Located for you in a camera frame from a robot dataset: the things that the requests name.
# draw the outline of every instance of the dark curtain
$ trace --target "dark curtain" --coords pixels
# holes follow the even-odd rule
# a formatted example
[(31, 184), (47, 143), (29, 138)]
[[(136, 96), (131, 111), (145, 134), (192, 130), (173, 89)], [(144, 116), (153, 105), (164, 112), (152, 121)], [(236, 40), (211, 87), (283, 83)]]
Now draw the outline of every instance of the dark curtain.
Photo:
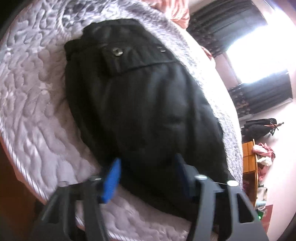
[(291, 82), (287, 71), (272, 74), (251, 84), (240, 84), (228, 92), (239, 118), (267, 110), (292, 98)]
[(216, 57), (267, 22), (251, 0), (216, 0), (195, 12), (187, 31)]

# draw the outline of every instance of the pink pillow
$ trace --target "pink pillow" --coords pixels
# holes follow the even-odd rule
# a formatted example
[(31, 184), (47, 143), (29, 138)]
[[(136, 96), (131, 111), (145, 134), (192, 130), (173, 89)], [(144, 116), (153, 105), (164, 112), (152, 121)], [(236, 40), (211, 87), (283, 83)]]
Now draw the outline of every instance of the pink pillow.
[(181, 28), (188, 27), (190, 15), (188, 8), (189, 0), (140, 0), (148, 3), (151, 7), (163, 12), (170, 20)]

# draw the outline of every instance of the black bag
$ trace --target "black bag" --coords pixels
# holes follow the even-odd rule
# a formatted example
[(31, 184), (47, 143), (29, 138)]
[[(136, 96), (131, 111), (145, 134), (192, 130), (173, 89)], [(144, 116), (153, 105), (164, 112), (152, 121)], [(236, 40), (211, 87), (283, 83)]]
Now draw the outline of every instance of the black bag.
[(282, 124), (283, 123), (277, 124), (276, 119), (274, 118), (246, 121), (244, 127), (241, 128), (242, 141), (249, 142), (253, 139), (258, 140), (268, 133), (273, 135), (277, 127)]
[(220, 123), (186, 67), (133, 19), (92, 23), (65, 50), (67, 99), (99, 164), (120, 157), (127, 190), (193, 220), (175, 154), (214, 181), (233, 177)]

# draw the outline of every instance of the window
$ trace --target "window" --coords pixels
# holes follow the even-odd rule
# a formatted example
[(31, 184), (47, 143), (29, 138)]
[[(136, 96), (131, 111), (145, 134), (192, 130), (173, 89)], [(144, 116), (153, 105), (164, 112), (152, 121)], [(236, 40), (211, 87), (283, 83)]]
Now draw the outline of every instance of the window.
[(240, 38), (226, 52), (242, 83), (281, 72), (293, 61), (295, 26), (280, 10), (273, 15), (271, 23)]

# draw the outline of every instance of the snap button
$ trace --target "snap button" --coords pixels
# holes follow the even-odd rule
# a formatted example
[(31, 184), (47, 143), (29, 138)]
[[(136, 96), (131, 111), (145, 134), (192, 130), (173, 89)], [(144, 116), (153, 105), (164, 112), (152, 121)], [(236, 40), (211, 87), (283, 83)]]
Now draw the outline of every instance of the snap button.
[(113, 52), (113, 54), (114, 54), (115, 56), (120, 56), (120, 55), (123, 54), (123, 51), (122, 51), (122, 49), (120, 49), (120, 48), (113, 48), (113, 49), (112, 49), (112, 52)]
[(235, 180), (229, 180), (227, 182), (227, 185), (230, 186), (230, 187), (237, 187), (239, 185), (239, 183)]
[(201, 181), (207, 180), (207, 176), (201, 174), (196, 175), (195, 178)]
[(161, 52), (165, 52), (165, 50), (161, 47), (161, 46), (158, 46), (157, 47)]

